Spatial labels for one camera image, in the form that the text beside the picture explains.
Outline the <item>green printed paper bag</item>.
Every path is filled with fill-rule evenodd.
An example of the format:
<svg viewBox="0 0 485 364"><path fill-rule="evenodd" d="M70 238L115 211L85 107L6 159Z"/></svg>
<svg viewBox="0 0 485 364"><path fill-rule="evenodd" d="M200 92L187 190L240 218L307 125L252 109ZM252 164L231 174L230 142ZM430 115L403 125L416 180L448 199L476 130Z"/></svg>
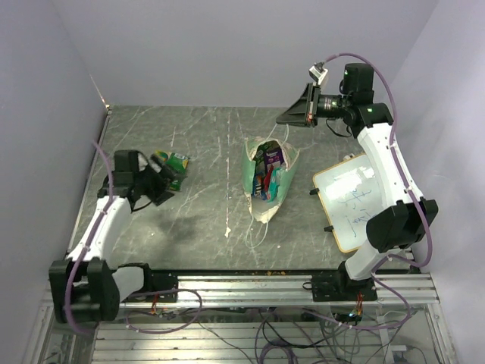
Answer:
<svg viewBox="0 0 485 364"><path fill-rule="evenodd" d="M251 222L264 226L264 233L256 243L252 229L247 228L245 245L255 249L265 240L271 219L283 204L299 166L300 151L288 143L289 130L279 140L266 137L247 138L242 154L242 188Z"/></svg>

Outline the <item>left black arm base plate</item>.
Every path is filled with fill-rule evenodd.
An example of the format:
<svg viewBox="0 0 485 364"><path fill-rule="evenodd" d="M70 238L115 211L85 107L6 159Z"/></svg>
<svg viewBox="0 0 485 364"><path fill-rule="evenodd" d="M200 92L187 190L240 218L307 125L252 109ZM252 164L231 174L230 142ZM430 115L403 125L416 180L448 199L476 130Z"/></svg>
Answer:
<svg viewBox="0 0 485 364"><path fill-rule="evenodd" d="M158 302L160 303L175 303L177 301L177 293L169 290L178 288L178 277L172 273L155 272L152 274L152 290L164 291L158 295Z"/></svg>

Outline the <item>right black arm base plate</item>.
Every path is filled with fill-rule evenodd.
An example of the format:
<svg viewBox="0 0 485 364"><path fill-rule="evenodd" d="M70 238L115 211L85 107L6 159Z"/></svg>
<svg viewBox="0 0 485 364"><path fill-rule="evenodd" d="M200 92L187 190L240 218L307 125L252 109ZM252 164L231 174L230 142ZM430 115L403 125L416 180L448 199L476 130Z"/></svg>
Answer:
<svg viewBox="0 0 485 364"><path fill-rule="evenodd" d="M315 302L357 301L358 298L365 302L377 300L374 282L370 278L354 281L345 271L320 271L304 282L302 288L311 292Z"/></svg>

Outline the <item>green snack packet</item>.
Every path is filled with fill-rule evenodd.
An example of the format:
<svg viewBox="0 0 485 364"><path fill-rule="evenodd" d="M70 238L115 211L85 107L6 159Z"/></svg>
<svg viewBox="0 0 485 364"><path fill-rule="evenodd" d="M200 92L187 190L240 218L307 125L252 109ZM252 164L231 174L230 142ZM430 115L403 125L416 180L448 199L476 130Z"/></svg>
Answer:
<svg viewBox="0 0 485 364"><path fill-rule="evenodd" d="M155 156L169 166L178 176L178 178L171 183L170 189L179 192L182 182L186 177L190 157L177 152L165 152L163 150L156 150Z"/></svg>

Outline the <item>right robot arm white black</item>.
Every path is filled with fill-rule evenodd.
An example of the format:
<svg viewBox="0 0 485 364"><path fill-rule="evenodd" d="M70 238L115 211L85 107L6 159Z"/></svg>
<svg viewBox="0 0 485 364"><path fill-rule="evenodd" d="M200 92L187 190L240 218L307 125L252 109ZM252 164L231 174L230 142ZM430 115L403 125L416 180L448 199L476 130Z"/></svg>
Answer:
<svg viewBox="0 0 485 364"><path fill-rule="evenodd" d="M414 243L430 240L430 225L439 208L435 200L424 197L409 173L396 139L396 116L386 104L374 101L374 78L380 72L368 63L346 64L336 95L323 93L324 63L314 64L309 74L313 81L277 123L316 127L320 119L342 120L369 159L382 203L382 209L367 220L356 253L337 269L312 278L311 290L320 302L375 300L376 270L390 259L401 259L401 251Z"/></svg>

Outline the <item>blue snack packet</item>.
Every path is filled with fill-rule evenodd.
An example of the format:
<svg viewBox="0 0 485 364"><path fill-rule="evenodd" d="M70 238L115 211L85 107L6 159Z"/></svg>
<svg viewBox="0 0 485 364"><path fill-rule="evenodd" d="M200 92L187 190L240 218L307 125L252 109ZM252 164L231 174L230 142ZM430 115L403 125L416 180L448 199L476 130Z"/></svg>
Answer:
<svg viewBox="0 0 485 364"><path fill-rule="evenodd" d="M252 180L252 197L268 201L270 194L268 193L268 183L270 175L259 173L255 174Z"/></svg>

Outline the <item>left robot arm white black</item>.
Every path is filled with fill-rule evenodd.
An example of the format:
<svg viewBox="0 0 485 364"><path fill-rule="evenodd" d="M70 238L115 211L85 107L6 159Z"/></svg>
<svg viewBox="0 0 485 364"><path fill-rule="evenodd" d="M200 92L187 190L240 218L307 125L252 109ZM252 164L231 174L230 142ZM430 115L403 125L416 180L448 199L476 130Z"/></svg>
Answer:
<svg viewBox="0 0 485 364"><path fill-rule="evenodd" d="M186 177L189 159L157 151L150 156L135 149L117 150L113 170L97 192L95 212L79 243L65 259L54 261L49 283L58 322L111 321L130 296L146 301L154 293L152 270L145 262L110 269L109 259L137 202L145 197L159 206L175 196Z"/></svg>

